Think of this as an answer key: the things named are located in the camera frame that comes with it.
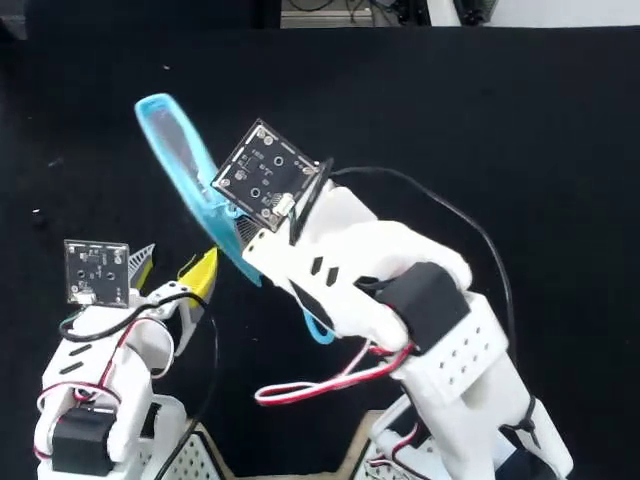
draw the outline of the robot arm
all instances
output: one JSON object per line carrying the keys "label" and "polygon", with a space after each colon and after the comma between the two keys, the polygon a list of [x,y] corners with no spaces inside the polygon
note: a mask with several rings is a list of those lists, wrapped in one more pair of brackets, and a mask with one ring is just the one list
hole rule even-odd
{"label": "robot arm", "polygon": [[[191,298],[163,300],[186,292],[208,299],[216,266],[213,249],[178,282],[167,282],[147,297],[131,289],[128,308],[91,305],[69,320],[69,332],[82,338],[118,325],[142,305],[158,305],[104,338],[60,342],[43,374],[38,399],[41,416],[34,452],[41,460],[40,480],[65,473],[119,480],[141,478],[140,435],[152,403],[159,409],[156,436],[177,441],[186,420],[184,407],[175,399],[154,395],[152,380],[163,376],[174,356],[184,351],[203,310]],[[176,312],[181,321],[177,348],[164,326]],[[165,449],[174,446],[170,440],[159,445]]]}
{"label": "robot arm", "polygon": [[[277,232],[261,230],[243,258],[338,337],[361,336],[393,352],[416,345],[392,376],[438,446],[441,461],[424,472],[428,478],[445,478],[438,473],[444,465],[456,480],[493,480],[496,445],[505,441],[498,429],[519,424],[524,447],[557,478],[571,471],[546,409],[506,353],[508,340],[489,303],[468,290],[471,271],[459,254],[400,223],[378,221],[331,181],[295,246],[288,232],[287,223]],[[385,288],[372,298],[363,279]],[[410,448],[402,455],[410,457]]]}

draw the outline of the circuit board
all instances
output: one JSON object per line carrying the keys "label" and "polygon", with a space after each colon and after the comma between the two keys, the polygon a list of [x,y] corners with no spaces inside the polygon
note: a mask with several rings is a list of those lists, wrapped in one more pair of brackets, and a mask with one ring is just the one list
hole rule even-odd
{"label": "circuit board", "polygon": [[212,186],[259,225],[275,232],[319,171],[318,162],[257,120]]}
{"label": "circuit board", "polygon": [[65,240],[67,301],[82,305],[129,306],[129,246]]}

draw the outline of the black slot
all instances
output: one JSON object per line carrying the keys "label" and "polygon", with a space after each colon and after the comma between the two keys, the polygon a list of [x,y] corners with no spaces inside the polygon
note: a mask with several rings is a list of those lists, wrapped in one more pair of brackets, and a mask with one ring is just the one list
hole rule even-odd
{"label": "black slot", "polygon": [[64,367],[62,370],[60,370],[60,375],[66,375],[67,373],[71,373],[74,370],[79,369],[82,365],[84,365],[84,363],[78,362],[78,363],[74,363],[73,365],[69,365],[68,367]]}
{"label": "black slot", "polygon": [[83,352],[86,352],[87,350],[89,350],[91,347],[93,347],[93,345],[91,345],[90,343],[87,343],[86,345],[83,345],[80,348],[76,348],[75,350],[72,350],[69,352],[69,356],[70,357],[75,357],[76,355],[80,355]]}

